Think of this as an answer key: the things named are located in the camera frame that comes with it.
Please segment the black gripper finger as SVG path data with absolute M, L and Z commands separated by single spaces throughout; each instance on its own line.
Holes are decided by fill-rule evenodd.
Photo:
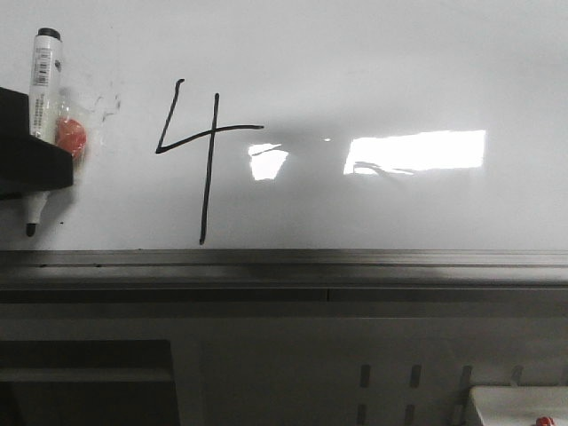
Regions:
M 1 89 L 1 198 L 74 183 L 72 156 L 29 133 L 28 95 Z

